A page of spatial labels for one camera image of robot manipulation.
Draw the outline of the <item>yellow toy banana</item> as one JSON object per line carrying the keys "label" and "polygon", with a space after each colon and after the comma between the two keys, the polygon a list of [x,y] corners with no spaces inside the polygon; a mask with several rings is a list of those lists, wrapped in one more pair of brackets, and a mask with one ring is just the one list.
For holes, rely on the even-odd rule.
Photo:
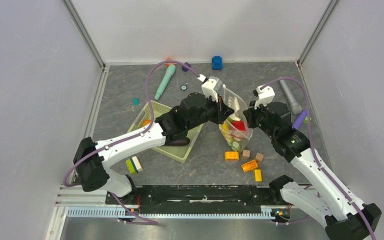
{"label": "yellow toy banana", "polygon": [[220,125],[220,131],[224,137],[229,136],[229,125],[227,122],[224,122],[223,124]]}

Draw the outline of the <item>red toy apple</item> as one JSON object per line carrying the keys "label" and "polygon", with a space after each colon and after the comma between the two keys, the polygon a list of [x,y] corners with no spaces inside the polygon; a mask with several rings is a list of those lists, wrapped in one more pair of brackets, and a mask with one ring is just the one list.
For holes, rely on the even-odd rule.
{"label": "red toy apple", "polygon": [[232,121],[231,124],[238,131],[241,131],[241,132],[246,132],[247,131],[247,127],[246,127],[246,125],[244,124],[243,121]]}

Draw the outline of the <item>white toy garlic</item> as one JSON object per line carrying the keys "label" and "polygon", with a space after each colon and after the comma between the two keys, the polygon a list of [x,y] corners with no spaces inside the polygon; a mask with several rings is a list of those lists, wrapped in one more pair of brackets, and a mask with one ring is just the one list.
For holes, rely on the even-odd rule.
{"label": "white toy garlic", "polygon": [[229,121],[231,122],[240,122],[242,121],[242,115],[239,111],[231,114],[229,117],[228,117]]}

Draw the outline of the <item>clear polka dot zip bag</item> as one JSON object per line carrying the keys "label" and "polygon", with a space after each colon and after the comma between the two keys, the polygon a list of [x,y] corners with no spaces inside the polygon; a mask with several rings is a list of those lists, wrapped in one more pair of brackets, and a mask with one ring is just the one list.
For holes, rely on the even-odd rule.
{"label": "clear polka dot zip bag", "polygon": [[223,101],[234,113],[219,125],[222,136],[233,151],[242,152],[249,144],[253,129],[248,127],[243,111],[248,109],[245,101],[225,84],[222,85]]}

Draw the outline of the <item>green toy cucumber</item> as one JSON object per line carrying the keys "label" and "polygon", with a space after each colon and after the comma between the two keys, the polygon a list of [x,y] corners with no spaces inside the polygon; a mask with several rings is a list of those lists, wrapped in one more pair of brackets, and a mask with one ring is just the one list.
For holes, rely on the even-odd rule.
{"label": "green toy cucumber", "polygon": [[230,143],[230,147],[233,151],[236,151],[236,152],[241,152],[243,150],[243,147],[241,145],[241,142],[240,141],[232,141]]}

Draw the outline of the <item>green orange toy mango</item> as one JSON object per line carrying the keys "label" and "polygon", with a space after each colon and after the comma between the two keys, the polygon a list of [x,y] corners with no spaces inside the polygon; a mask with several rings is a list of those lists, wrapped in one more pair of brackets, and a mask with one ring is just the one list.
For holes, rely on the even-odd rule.
{"label": "green orange toy mango", "polygon": [[148,124],[150,124],[152,121],[150,119],[147,119],[147,120],[144,120],[142,123],[141,123],[141,127],[145,127],[147,126]]}

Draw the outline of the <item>purple toy eggplant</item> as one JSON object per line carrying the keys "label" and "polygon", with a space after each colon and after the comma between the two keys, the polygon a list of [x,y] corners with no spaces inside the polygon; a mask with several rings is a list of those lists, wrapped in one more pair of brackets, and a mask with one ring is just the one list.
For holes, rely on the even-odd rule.
{"label": "purple toy eggplant", "polygon": [[183,137],[181,139],[178,139],[176,141],[166,143],[165,146],[171,146],[171,147],[183,147],[189,145],[191,140],[188,137]]}

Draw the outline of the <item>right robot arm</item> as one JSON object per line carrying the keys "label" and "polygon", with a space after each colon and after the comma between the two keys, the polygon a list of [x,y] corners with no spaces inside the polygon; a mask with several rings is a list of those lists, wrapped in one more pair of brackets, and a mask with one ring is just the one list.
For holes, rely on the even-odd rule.
{"label": "right robot arm", "polygon": [[304,133],[292,127],[286,104],[271,102],[267,106],[251,101],[243,112],[248,127],[262,130],[274,150],[299,170],[321,195],[308,192],[292,178],[282,175],[269,186],[269,199],[298,207],[316,220],[331,240],[375,238],[382,212],[375,203],[366,204],[352,193],[329,169]]}

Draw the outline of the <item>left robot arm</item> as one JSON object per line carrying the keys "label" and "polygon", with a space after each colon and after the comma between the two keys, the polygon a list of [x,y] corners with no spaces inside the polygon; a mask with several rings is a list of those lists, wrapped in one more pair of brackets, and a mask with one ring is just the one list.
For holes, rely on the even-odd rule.
{"label": "left robot arm", "polygon": [[84,192],[105,190],[125,204],[133,203],[137,190],[127,175],[120,175],[111,166],[142,151],[170,144],[188,135],[204,123],[222,124],[234,113],[219,95],[216,99],[191,93],[179,105],[135,131],[94,142],[82,139],[73,159],[78,184]]}

